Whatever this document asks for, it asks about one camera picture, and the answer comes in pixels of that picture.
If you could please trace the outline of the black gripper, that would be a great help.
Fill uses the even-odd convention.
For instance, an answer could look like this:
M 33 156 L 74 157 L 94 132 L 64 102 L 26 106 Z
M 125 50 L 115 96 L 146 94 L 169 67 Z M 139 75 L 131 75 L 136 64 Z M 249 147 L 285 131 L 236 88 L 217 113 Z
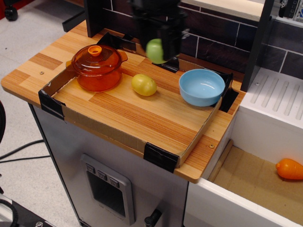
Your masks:
M 163 59 L 169 61 L 180 54 L 186 13 L 179 0 L 130 0 L 138 39 L 144 50 L 149 41 L 157 38 L 160 29 Z

